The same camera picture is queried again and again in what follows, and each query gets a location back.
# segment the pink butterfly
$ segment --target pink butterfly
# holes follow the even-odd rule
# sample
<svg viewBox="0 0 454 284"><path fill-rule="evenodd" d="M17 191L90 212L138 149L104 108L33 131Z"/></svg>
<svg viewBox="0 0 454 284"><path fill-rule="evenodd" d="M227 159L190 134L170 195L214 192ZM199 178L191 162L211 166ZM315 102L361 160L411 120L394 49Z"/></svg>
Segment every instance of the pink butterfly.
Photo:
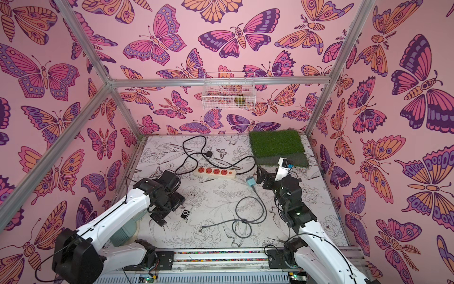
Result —
<svg viewBox="0 0 454 284"><path fill-rule="evenodd" d="M115 148L115 139L117 138L117 131L114 131L109 135L109 129L106 134L103 135L101 129L99 129L99 135L91 128L87 129L88 137L91 139L91 146L93 150L97 151L96 155L99 160L102 160L106 156L110 159L112 157L112 150Z"/></svg>
<svg viewBox="0 0 454 284"><path fill-rule="evenodd" d="M181 37L177 35L180 24L177 22L175 12L175 8L169 4L164 5L154 17L153 33L155 36L151 35L150 26L148 26L150 40L137 40L128 44L124 48L123 54L129 59L137 58L141 61L151 59L164 66L170 60L170 55L166 50L178 52L186 46Z"/></svg>
<svg viewBox="0 0 454 284"><path fill-rule="evenodd" d="M274 60L273 66L271 66L271 61L269 61L270 67L265 71L254 65L244 65L243 72L247 72L245 77L288 77L293 76L293 64L295 62L290 58L290 53L283 51L278 54ZM256 85L257 91L263 91L268 85Z"/></svg>
<svg viewBox="0 0 454 284"><path fill-rule="evenodd" d="M279 9L269 9L253 17L243 30L239 28L242 24L239 24L236 28L231 27L235 29L235 33L228 30L213 30L199 36L198 41L201 45L215 52L224 46L219 52L221 58L239 57L240 46L246 48L246 41L253 51L258 51L262 45L271 42L270 36L255 33L272 33L278 19Z"/></svg>
<svg viewBox="0 0 454 284"><path fill-rule="evenodd" d="M316 96L317 92L309 93L306 97L306 104L302 106L300 104L300 110L291 110L282 116L288 117L291 120L296 119L298 121L308 121L311 118L311 114L314 111L315 105L317 104L318 97Z"/></svg>
<svg viewBox="0 0 454 284"><path fill-rule="evenodd" d="M50 88L55 99L68 101L68 87L74 86L76 78L79 77L76 67L60 63L49 70L45 66L39 68L23 53L4 44L0 44L0 54L2 71L19 78L19 85L26 98L42 98L44 90Z"/></svg>
<svg viewBox="0 0 454 284"><path fill-rule="evenodd" d="M88 23L85 21L84 17L82 16L81 13L74 12L76 14L77 19L79 20L80 25L84 29L85 34L87 35L88 39L90 40L91 44L93 45L93 48L98 55L99 59L102 61L106 62L112 62L112 63L117 63L112 57L102 53L100 50L103 50L99 45L103 46L117 46L118 44L116 42L113 42L109 39L106 39L102 35L95 35L93 30L90 28ZM82 47L80 46L79 41L75 37L73 31L70 29L66 21L63 19L64 24L68 28L68 32L71 35L71 38L73 39L73 51L71 54L71 59L75 60L79 57L79 55L82 53L82 56L85 57L85 52L82 50ZM93 68L93 65L91 64L90 60L87 58L87 71L88 73L91 72L91 69Z"/></svg>
<svg viewBox="0 0 454 284"><path fill-rule="evenodd" d="M120 129L120 133L124 137L124 144L126 146L131 147L131 145L136 145L137 138L134 135L134 133L131 131L131 129L122 128L122 129Z"/></svg>
<svg viewBox="0 0 454 284"><path fill-rule="evenodd" d="M211 132L210 128L219 129L221 127L224 127L220 122L221 117L221 109L214 108L207 111L207 113L203 117L203 120L202 117L200 117L199 122L185 123L180 126L180 130L198 132L200 134L209 134Z"/></svg>
<svg viewBox="0 0 454 284"><path fill-rule="evenodd" d="M368 107L372 106L367 105L367 103L370 94L374 89L374 84L375 77L369 77L367 81L360 82L358 90L353 92L348 99L349 109L358 108L353 113L353 115L359 114L359 116L353 122L353 130L356 133L362 133L365 130L373 133L378 126L383 125L383 123L386 121L386 115L384 115L381 111L367 109Z"/></svg>
<svg viewBox="0 0 454 284"><path fill-rule="evenodd" d="M165 115L170 118L174 118L177 116L180 119L185 119L186 116L184 116L187 112L192 113L192 109L188 107L188 102L183 100L180 96L180 94L177 91L172 91L172 101L175 105L172 104L172 102L164 98L168 105L162 105L159 104L163 108L171 108L171 109L160 109L160 110L155 110L153 113L156 115Z"/></svg>
<svg viewBox="0 0 454 284"><path fill-rule="evenodd" d="M271 98L267 99L267 102L256 102L255 111L253 111L252 114L256 116L264 115L268 110L268 106L270 106L270 109L272 111L277 113L277 106L274 103L281 106L290 106L294 104L295 98L293 96L295 95L296 91L298 91L299 87L300 84L288 85L276 96L276 98L274 98L274 100L271 100L271 98L273 97L273 94L271 94Z"/></svg>
<svg viewBox="0 0 454 284"><path fill-rule="evenodd" d="M147 115L142 118L142 124L139 123L139 131L142 135L150 135L159 131L159 125L153 122L150 115Z"/></svg>

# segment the power strip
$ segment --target power strip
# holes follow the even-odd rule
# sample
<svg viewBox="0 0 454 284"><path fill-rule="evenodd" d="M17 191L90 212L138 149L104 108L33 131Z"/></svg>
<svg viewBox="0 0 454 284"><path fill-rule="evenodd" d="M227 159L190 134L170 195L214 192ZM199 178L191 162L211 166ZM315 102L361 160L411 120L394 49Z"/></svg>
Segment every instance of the power strip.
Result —
<svg viewBox="0 0 454 284"><path fill-rule="evenodd" d="M223 179L234 179L237 172L234 169L218 169L218 168L207 168L207 167L197 167L193 171L194 175L198 176L210 176L214 178L223 178Z"/></svg>

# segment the purple butterfly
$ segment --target purple butterfly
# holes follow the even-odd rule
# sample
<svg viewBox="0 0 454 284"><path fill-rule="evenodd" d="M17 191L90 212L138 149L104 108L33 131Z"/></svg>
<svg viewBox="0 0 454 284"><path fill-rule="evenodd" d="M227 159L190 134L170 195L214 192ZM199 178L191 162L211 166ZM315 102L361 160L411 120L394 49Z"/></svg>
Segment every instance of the purple butterfly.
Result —
<svg viewBox="0 0 454 284"><path fill-rule="evenodd" d="M362 216L360 215L366 205L364 185L358 183L358 186L351 190L351 195L344 195L344 205L350 211L345 215L345 225L355 235L355 240L361 246L364 255L370 256L369 238L367 238L366 230L361 223Z"/></svg>
<svg viewBox="0 0 454 284"><path fill-rule="evenodd" d="M0 98L0 129L5 129L10 124L10 105L4 98ZM9 141L6 133L0 132L0 146L5 145Z"/></svg>
<svg viewBox="0 0 454 284"><path fill-rule="evenodd" d="M176 10L169 4L164 5L156 13L153 21L153 33L150 33L150 40L137 40L131 42L123 50L123 54L141 61L153 60L164 66L169 60L170 55L166 50L178 52L186 46L184 41L177 35L180 24L175 17Z"/></svg>
<svg viewBox="0 0 454 284"><path fill-rule="evenodd" d="M269 67L265 71L254 65L244 65L243 72L247 72L246 75L244 75L245 77L289 77L293 76L293 70L291 70L291 68L294 63L293 59L290 58L290 53L283 51L274 60L271 71ZM257 91L263 91L267 88L267 86L268 85L256 85L256 89Z"/></svg>
<svg viewBox="0 0 454 284"><path fill-rule="evenodd" d="M201 45L214 52L224 46L219 52L222 58L238 57L240 56L239 45L246 48L246 41L253 51L258 51L262 45L271 42L270 36L254 33L272 33L278 19L279 9L269 9L253 17L243 30L239 28L242 24L239 24L236 28L231 27L235 29L234 33L228 30L213 30L199 36L198 40Z"/></svg>
<svg viewBox="0 0 454 284"><path fill-rule="evenodd" d="M315 96L317 92L315 93L310 93L306 97L306 104L305 106L302 106L300 104L300 110L291 110L282 116L284 117L289 117L291 120L296 119L298 121L308 121L311 118L311 114L314 111L315 105L317 104L318 97Z"/></svg>
<svg viewBox="0 0 454 284"><path fill-rule="evenodd" d="M79 203L76 214L76 228L87 224L98 216L98 212L93 211L93 205L88 198L84 197Z"/></svg>
<svg viewBox="0 0 454 284"><path fill-rule="evenodd" d="M181 131L189 131L189 132L198 132L200 134L208 134L211 132L210 127L213 129L219 129L224 127L222 123L219 121L221 119L221 109L214 108L209 110L205 116L200 117L200 122L190 122L185 123L180 126Z"/></svg>
<svg viewBox="0 0 454 284"><path fill-rule="evenodd" d="M421 253L416 247L410 244L401 245L399 242L414 240L421 234L421 227L411 222L401 224L394 219L388 219L388 224L386 224L384 220L377 220L376 224L383 231L378 232L383 238L375 236L375 242L381 249L385 250L386 260L397 270L405 284L413 284L413 279L411 278L405 261L412 269L418 271L418 268L411 261L406 252L414 254ZM398 251L402 252L405 261Z"/></svg>
<svg viewBox="0 0 454 284"><path fill-rule="evenodd" d="M258 122L255 120L249 121L248 119L239 116L239 115L227 115L227 121L232 126L232 130L236 130L239 133L247 131L266 131L266 130L276 130L281 125L276 122Z"/></svg>
<svg viewBox="0 0 454 284"><path fill-rule="evenodd" d="M336 43L331 44L327 50L325 50L325 54L323 55L323 59L321 61L328 63L337 58L339 51L341 49L343 41L339 41Z"/></svg>
<svg viewBox="0 0 454 284"><path fill-rule="evenodd" d="M109 129L107 129L104 135L102 130L99 129L99 135L91 128L87 129L88 137L91 139L91 146L93 150L97 151L96 155L99 160L107 155L107 158L112 157L112 150L115 148L115 139L117 138L117 131L114 131L109 135Z"/></svg>
<svg viewBox="0 0 454 284"><path fill-rule="evenodd" d="M160 109L160 110L155 110L153 113L156 115L165 115L170 118L174 118L175 116L180 118L180 119L185 119L186 116L184 116L187 112L191 113L192 109L188 107L188 102L183 100L180 96L180 94L177 91L172 91L172 101L175 105L172 104L172 102L169 99L164 98L168 105L162 105L159 104L163 108L171 108L171 109Z"/></svg>
<svg viewBox="0 0 454 284"><path fill-rule="evenodd" d="M345 187L350 184L350 176L348 176L341 167L335 166L334 161L331 162L330 154L323 144L320 144L320 158L322 160L320 165L323 171L325 174L331 175L330 183L334 185L336 189L339 189L339 185Z"/></svg>
<svg viewBox="0 0 454 284"><path fill-rule="evenodd" d="M121 161L115 161L110 166L107 173L101 172L100 174L89 174L86 175L82 181L81 186L88 189L88 192L94 192L96 198L100 201L106 195L106 189L112 191L117 188L117 177L120 174Z"/></svg>

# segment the orange butterfly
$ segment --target orange butterfly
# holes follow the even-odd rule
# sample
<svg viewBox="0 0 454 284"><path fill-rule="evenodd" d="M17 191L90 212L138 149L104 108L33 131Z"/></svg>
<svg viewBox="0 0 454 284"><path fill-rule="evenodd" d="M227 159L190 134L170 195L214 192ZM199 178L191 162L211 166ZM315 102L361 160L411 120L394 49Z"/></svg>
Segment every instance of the orange butterfly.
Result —
<svg viewBox="0 0 454 284"><path fill-rule="evenodd" d="M355 64L364 59L366 65L370 65L372 71L386 77L388 74L388 62L386 61L385 51L381 47L380 43L385 49L389 49L388 40L396 34L391 32L408 19L423 3L423 0L412 0L399 4L394 11L391 13L391 9L386 10L383 14L378 15L378 8L375 6L374 13L372 16L372 24L374 28L385 35L373 35L371 40L377 45L372 45L364 49L356 58Z"/></svg>
<svg viewBox="0 0 454 284"><path fill-rule="evenodd" d="M295 103L295 98L293 97L298 91L298 88L300 87L300 84L291 84L288 85L285 89L283 89L277 96L274 98L274 100L271 100L273 97L274 92L271 94L271 98L266 99L266 102L256 102L256 107L255 111L252 112L253 115L255 116L260 116L264 115L266 111L268 110L268 106L270 106L270 109L277 113L277 107L276 105L281 105L281 106L290 106Z"/></svg>
<svg viewBox="0 0 454 284"><path fill-rule="evenodd" d="M343 157L347 162L350 164L355 164L355 157L353 156L353 152L350 149L350 146L345 141L344 137L347 137L348 140L350 138L345 135L344 130L342 128L342 124L344 122L344 114L345 114L345 99L342 98L340 100L339 106L337 107L336 113L331 116L331 127L334 130L337 130L333 135L331 135L330 139L336 139L336 144L334 145L334 154L337 157Z"/></svg>
<svg viewBox="0 0 454 284"><path fill-rule="evenodd" d="M120 66L121 70L123 71L123 73L126 75L126 78L130 79L130 80L141 80L143 79L142 75L135 71L135 70L132 70L131 68L128 68L126 66ZM144 105L148 105L148 107L153 110L153 103L147 99L145 96L143 95L150 95L149 92L147 91L159 91L159 90L162 90L164 89L164 87L134 87L134 88L126 88L126 91L128 92L123 92L123 93L120 93L121 95L121 98L124 100L124 101L127 101L127 102L136 102L138 104L144 104Z"/></svg>
<svg viewBox="0 0 454 284"><path fill-rule="evenodd" d="M304 76L328 76L331 72L331 66L326 67L325 69L322 69L320 66L317 66L320 68L320 71L310 65L303 65L301 67L301 72L303 72Z"/></svg>
<svg viewBox="0 0 454 284"><path fill-rule="evenodd" d="M126 154L126 152L123 149L121 149L121 160L123 161L123 169L125 169L126 166L128 165L130 158L131 156Z"/></svg>
<svg viewBox="0 0 454 284"><path fill-rule="evenodd" d="M334 91L337 90L337 97L339 98L344 93L344 90L350 88L353 85L353 78L344 78L344 76L348 76L347 74L344 75L344 70L339 75L336 81L336 87Z"/></svg>
<svg viewBox="0 0 454 284"><path fill-rule="evenodd" d="M26 6L11 9L8 5L12 0L3 0L0 3L0 11L3 13L1 23L6 37L13 42L15 27L13 19L14 13L19 27L32 41L39 45L45 45L49 41L49 36L43 32L48 31L57 22L57 14L49 9L42 7Z"/></svg>
<svg viewBox="0 0 454 284"><path fill-rule="evenodd" d="M36 248L43 250L51 250L55 248L55 240L57 236L63 232L63 221L66 214L66 208L68 204L66 201L62 201L47 217L43 226L39 230L38 235L35 238L33 244L31 239L33 238L33 229L36 224L41 220L38 219L35 226L33 226L30 239L22 246L9 245L7 247L16 247L23 249L23 253L14 254L0 259L0 281L2 283L17 284L20 280L22 272L24 271L25 258L28 258L28 263L33 270L41 270L41 256L36 251Z"/></svg>
<svg viewBox="0 0 454 284"><path fill-rule="evenodd" d="M150 8L150 5L145 0L133 1L139 4L140 7L153 12L153 10ZM85 0L84 2L82 2L82 9L87 12L103 14L107 16L112 16L118 11L115 19L124 24L131 24L134 20L134 9L131 5L130 0Z"/></svg>
<svg viewBox="0 0 454 284"><path fill-rule="evenodd" d="M363 146L363 155L365 161L361 163L360 170L355 172L356 174L361 173L365 181L370 181L370 185L375 189L375 192L383 198L386 202L393 203L393 194L391 193L390 184L386 180L385 176L379 170L382 164L391 164L381 162L399 151L404 146L406 139L397 136L388 136L378 139L377 142L374 140L368 140L364 143L363 139L360 139Z"/></svg>
<svg viewBox="0 0 454 284"><path fill-rule="evenodd" d="M350 11L353 3L345 6L343 9L336 9L331 1L324 3L324 0L301 0L304 11L312 22L324 22L335 20ZM298 25L296 30L307 27L308 29L300 30L284 36L278 40L274 45L284 48L296 48L302 46L303 48L317 47L319 55L323 52L323 41L321 37L311 30L324 30L325 26L319 23L309 23L308 19L302 14L301 20L305 25Z"/></svg>
<svg viewBox="0 0 454 284"><path fill-rule="evenodd" d="M201 11L205 22L220 23L222 17L228 12L238 12L243 6L243 0L184 0L181 6L194 12Z"/></svg>
<svg viewBox="0 0 454 284"><path fill-rule="evenodd" d="M42 155L29 147L22 146L20 148L19 157L21 158L20 164L23 167L22 170L28 173L38 163ZM71 154L61 167L60 165L58 167L53 166L33 191L36 193L36 198L31 204L34 205L40 196L52 193L54 188L57 187L60 191L71 191L74 195L75 192L72 188L77 181L76 174L82 166L82 162L84 161L83 157L84 150L79 149Z"/></svg>

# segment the black cable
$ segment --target black cable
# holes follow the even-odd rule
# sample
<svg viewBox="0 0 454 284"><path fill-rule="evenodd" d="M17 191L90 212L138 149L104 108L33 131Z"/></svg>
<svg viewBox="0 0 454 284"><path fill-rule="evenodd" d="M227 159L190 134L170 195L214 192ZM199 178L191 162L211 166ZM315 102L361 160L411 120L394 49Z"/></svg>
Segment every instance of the black cable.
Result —
<svg viewBox="0 0 454 284"><path fill-rule="evenodd" d="M241 239L249 238L252 235L251 224L261 224L261 223L265 222L266 216L267 216L267 210L266 210L266 207L265 207L265 203L263 203L263 200L260 198L260 196L256 192L254 186L251 186L251 187L252 187L252 190L257 195L258 199L253 197L253 196L246 196L246 197L243 197L240 201L238 201L237 205L235 206L235 214L237 215L238 219L230 219L230 220L226 220L226 221L223 221L223 222L220 222L220 223L217 223L217 224L202 226L199 231L202 231L202 229L205 229L205 228L218 226L218 225L221 225L221 224L224 224L224 223L227 223L227 222L232 222L232 231L237 237L239 237ZM241 201L245 200L246 198L252 198L252 199L256 200L260 204L260 206L262 207L262 214L260 214L260 217L254 219L254 220L247 220L245 218L241 218L240 217L240 215L238 214L238 205L241 203ZM236 222L242 222L242 223L244 223L244 224L249 226L250 232L249 232L249 234L247 236L240 236L240 235L238 235L236 233L235 228L233 227Z"/></svg>
<svg viewBox="0 0 454 284"><path fill-rule="evenodd" d="M132 284L131 281L129 280L129 277L128 275L126 274L126 272L124 271L124 268L122 267L121 270L123 270L123 273L124 275L126 276L126 279L128 280L129 284Z"/></svg>
<svg viewBox="0 0 454 284"><path fill-rule="evenodd" d="M186 142L188 142L188 141L190 141L190 140L192 140L192 139L194 139L194 138L197 138L197 137L203 137L203 139L205 139L205 143L203 144L202 149L200 150L200 152L196 152L196 153L191 153L191 154L189 154L188 152L186 152L186 148L184 147L184 143L186 143ZM231 167L237 165L238 163L242 162L243 160L245 160L245 159L247 159L247 158L253 158L253 159L254 159L254 165L253 165L249 170L247 170L247 171L245 171L245 172L242 172L242 173L237 173L236 175L241 175L241 174L248 173L248 172L250 172L251 170L253 170L254 167L256 166L256 160L255 160L255 158L254 158L253 156L250 156L250 155L249 155L249 156L243 157L242 159L240 159L240 160L237 161L236 163L231 164L231 165L228 166L228 167L221 167L221 166L219 166L219 165L217 165L217 164L212 163L210 160L208 160L208 158L206 157L206 155L207 155L208 152L203 153L203 149L205 148L206 145L207 145L207 138L206 138L205 136L203 136L203 135L197 135L197 136L194 136L194 137L191 137L191 138L189 138L189 139L184 140L182 146L183 146L183 151L184 151L184 153L186 154L187 157L186 157L186 159L184 159L184 161L183 161L183 163L181 164L181 166L179 166L179 167L175 170L175 173L177 173L177 171L178 171L180 168L182 168L182 167L184 166L184 164L186 163L186 161L188 160L188 158L191 158L191 159L193 159L194 161L196 161L196 167L195 167L193 170L191 170L191 171L184 172L184 173L179 173L179 174L180 174L180 175L182 175L182 174L189 174L189 173L195 171L195 169L198 167L198 161L197 161L197 159L195 159L194 157L192 157L192 155L196 155L196 154L201 154L202 157L203 157L209 164L211 164L213 167L218 168L218 169L230 169Z"/></svg>

